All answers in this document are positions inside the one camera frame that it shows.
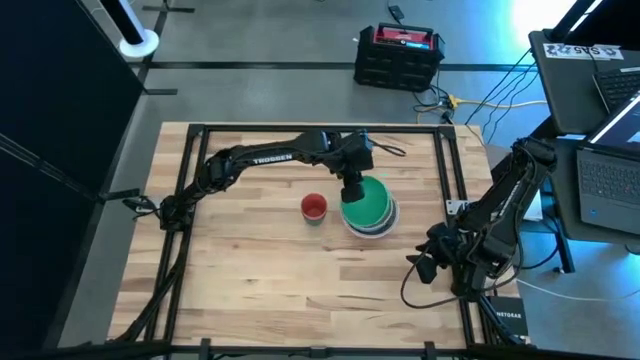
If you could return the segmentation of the grey open laptop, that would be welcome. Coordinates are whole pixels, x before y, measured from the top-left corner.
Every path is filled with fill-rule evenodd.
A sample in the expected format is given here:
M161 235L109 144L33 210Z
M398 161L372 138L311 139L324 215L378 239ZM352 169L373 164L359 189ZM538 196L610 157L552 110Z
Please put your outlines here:
M640 91L576 150L581 221L640 235Z

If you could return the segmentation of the white printed sticker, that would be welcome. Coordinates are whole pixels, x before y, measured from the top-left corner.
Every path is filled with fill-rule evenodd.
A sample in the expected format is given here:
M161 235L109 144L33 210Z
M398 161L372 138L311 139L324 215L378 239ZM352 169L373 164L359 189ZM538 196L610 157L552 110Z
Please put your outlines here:
M547 58L555 59L585 59L585 60L623 60L624 56L618 46L595 45L578 46L563 43L544 43L544 54Z

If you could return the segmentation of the black laptop desk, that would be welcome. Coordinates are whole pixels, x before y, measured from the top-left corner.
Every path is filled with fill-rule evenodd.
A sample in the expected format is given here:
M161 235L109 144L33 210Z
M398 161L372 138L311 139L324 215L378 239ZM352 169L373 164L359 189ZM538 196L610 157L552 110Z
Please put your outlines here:
M549 177L549 187L553 196L545 202L545 205L550 205L547 215L559 222L556 243L561 266L557 268L557 271L564 274L575 271L568 244L569 240L630 245L640 249L640 235L590 225L581 221L576 167L578 141L551 139L547 143L555 149L557 157L556 169Z

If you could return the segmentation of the black Netgear network box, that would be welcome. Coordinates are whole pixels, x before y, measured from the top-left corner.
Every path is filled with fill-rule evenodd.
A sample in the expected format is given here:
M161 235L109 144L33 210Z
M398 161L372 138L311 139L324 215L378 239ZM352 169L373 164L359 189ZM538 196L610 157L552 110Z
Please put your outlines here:
M489 296L488 300L495 309L496 315L515 335L529 336L524 302L521 298Z

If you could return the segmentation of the large white bowl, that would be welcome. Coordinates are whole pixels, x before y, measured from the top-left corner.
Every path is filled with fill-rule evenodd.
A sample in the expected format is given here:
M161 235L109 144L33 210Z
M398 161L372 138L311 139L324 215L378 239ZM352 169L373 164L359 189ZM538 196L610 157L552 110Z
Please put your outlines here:
M386 230L386 231L384 231L382 233L379 233L377 235L361 233L361 232L351 228L350 227L351 223L349 223L347 221L347 219L346 219L346 217L344 216L343 213L341 213L341 219L342 219L342 222L344 223L344 225L346 226L346 228L352 234L354 234L355 236L357 236L359 238L363 238L363 239L379 239L379 238L382 238L382 237L388 235L389 233L391 233L394 230L394 228L396 227L396 225L398 224L398 221L399 221L399 214L400 214L400 208L399 208L399 205L398 205L398 216L397 216L396 222L388 230Z

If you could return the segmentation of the red and black power station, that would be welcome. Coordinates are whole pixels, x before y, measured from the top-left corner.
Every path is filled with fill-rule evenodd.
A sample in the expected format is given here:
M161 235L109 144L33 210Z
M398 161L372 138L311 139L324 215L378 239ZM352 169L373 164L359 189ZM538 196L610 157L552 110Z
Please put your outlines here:
M380 23L359 33L353 79L359 85L421 93L431 87L446 42L431 28Z

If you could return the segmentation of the red cup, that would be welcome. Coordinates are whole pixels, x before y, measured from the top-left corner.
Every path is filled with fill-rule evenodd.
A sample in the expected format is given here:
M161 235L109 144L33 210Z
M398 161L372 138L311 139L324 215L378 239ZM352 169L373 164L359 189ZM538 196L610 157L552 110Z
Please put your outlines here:
M326 198L319 193L310 193L301 200L301 213L303 218L325 218L328 203Z

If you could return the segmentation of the green bowl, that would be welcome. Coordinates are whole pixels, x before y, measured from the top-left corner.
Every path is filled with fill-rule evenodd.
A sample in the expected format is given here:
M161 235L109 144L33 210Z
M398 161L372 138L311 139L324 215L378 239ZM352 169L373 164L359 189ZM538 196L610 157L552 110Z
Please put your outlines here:
M351 203L342 202L341 213L350 225L357 227L377 225L389 212L390 193L380 180L372 176L364 176L360 185L364 197Z

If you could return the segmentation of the white-based black tower fan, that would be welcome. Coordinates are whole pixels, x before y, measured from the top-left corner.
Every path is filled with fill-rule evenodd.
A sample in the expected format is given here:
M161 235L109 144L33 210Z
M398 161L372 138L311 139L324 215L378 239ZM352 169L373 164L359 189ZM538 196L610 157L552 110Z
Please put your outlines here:
M159 35L142 25L128 0L98 2L121 35L118 49L122 55L144 58L157 50Z

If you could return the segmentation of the black partition panel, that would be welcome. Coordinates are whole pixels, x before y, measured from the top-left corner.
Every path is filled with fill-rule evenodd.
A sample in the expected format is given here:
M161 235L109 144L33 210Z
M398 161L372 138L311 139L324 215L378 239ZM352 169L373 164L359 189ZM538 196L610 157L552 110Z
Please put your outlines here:
M58 341L141 92L79 0L0 0L0 359Z

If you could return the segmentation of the black desk with sticker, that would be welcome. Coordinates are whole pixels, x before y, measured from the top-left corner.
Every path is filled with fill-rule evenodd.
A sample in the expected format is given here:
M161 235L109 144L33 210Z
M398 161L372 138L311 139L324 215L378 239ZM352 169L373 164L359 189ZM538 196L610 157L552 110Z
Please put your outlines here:
M556 139L563 135L589 135L597 130L608 113L596 89L596 72L640 67L640 51L623 50L623 60L585 60L547 58L543 44L553 43L542 31L529 34L533 57L551 115L532 136Z

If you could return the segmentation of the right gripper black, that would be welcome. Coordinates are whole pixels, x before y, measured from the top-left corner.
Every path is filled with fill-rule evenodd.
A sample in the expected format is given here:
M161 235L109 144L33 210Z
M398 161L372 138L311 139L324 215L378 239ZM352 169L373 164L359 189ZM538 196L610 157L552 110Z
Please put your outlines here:
M462 250L465 241L456 225L446 223L433 225L427 231L428 241L415 247L415 254L406 255L411 264L416 264L419 279L431 284L437 276L437 269L452 267L455 271L463 265Z

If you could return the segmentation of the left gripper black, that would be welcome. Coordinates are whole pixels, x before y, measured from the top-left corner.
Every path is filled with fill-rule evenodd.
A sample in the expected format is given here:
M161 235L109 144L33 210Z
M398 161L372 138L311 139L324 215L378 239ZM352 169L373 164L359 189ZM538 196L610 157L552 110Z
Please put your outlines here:
M333 171L345 185L341 189L341 201L359 201L364 198L361 172L373 168L373 145L368 133L361 129L346 136L339 135L335 145L337 154L333 160Z

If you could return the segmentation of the black laptop keyboard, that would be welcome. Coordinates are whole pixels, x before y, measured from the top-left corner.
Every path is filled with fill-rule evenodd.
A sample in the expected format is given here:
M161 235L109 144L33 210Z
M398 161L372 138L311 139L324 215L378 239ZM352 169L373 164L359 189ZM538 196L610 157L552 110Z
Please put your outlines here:
M607 112L611 113L640 91L640 67L596 72L593 80Z

